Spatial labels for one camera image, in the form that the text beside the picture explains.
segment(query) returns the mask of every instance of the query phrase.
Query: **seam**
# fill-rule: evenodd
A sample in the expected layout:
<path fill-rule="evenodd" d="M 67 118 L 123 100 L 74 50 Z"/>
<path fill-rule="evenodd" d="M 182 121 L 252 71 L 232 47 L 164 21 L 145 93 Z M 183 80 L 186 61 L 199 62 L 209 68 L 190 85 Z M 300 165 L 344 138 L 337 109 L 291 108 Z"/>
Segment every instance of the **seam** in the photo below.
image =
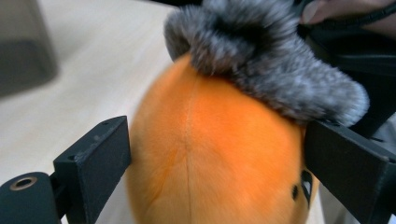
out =
<path fill-rule="evenodd" d="M 192 87 L 192 92 L 190 95 L 188 107 L 187 107 L 187 114 L 186 114 L 186 120 L 185 120 L 185 130 L 184 130 L 184 144 L 186 147 L 186 170 L 187 170 L 187 192 L 188 192 L 188 197 L 189 197 L 189 218 L 190 218 L 190 224 L 192 223 L 192 211 L 191 211 L 191 181 L 190 181 L 190 149 L 191 149 L 191 111 L 193 108 L 193 102 L 194 99 L 196 98 L 197 94 L 197 86 L 199 83 L 199 78 L 198 75 L 196 75 L 196 79 L 194 80 L 194 84 Z"/>

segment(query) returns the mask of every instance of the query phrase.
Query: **screw hole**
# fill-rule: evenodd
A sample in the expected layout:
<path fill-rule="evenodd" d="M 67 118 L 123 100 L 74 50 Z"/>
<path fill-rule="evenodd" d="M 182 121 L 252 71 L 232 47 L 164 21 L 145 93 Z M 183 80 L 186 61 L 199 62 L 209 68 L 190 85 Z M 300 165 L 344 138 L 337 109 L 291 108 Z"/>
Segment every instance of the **screw hole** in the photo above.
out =
<path fill-rule="evenodd" d="M 334 127 L 340 127 L 340 124 L 337 123 L 335 120 L 332 119 L 323 119 L 322 121 L 334 126 Z"/>
<path fill-rule="evenodd" d="M 372 137 L 371 139 L 376 141 L 376 142 L 384 142 L 384 140 L 376 138 L 376 137 Z"/>
<path fill-rule="evenodd" d="M 37 178 L 34 176 L 28 176 L 24 177 L 22 179 L 19 179 L 15 181 L 11 187 L 9 187 L 11 190 L 22 190 L 22 189 L 27 189 L 33 186 L 37 182 Z"/>

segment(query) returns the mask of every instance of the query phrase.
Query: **stuffed animal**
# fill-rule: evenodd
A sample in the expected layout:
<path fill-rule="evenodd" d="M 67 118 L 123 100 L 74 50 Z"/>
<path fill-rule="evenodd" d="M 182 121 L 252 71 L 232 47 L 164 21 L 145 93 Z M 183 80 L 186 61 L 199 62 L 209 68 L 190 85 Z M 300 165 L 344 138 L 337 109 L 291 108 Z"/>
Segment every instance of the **stuffed animal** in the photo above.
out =
<path fill-rule="evenodd" d="M 175 63 L 130 129 L 137 223 L 305 223 L 304 125 L 358 121 L 364 88 L 318 61 L 279 0 L 206 0 L 165 24 Z"/>

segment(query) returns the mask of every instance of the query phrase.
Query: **black bracket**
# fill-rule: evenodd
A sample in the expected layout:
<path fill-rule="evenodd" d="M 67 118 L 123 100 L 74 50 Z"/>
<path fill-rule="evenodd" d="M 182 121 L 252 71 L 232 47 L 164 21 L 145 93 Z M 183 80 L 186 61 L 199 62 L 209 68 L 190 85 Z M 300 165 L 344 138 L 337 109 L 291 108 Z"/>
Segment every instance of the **black bracket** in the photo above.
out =
<path fill-rule="evenodd" d="M 0 223 L 95 223 L 131 163 L 126 117 L 105 120 L 53 162 L 55 172 L 17 176 L 0 188 Z"/>
<path fill-rule="evenodd" d="M 396 214 L 396 155 L 346 127 L 321 121 L 306 130 L 305 163 L 360 223 Z"/>

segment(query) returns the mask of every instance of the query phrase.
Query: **plush toy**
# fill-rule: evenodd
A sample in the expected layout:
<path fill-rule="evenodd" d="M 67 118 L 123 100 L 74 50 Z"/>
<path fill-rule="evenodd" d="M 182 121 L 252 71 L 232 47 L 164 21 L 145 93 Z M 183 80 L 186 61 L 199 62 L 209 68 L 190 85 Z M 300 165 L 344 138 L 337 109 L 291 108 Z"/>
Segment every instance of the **plush toy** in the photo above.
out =
<path fill-rule="evenodd" d="M 207 0 L 165 24 L 175 63 L 130 130 L 137 223 L 305 223 L 304 125 L 358 121 L 361 85 L 314 58 L 279 0 Z"/>

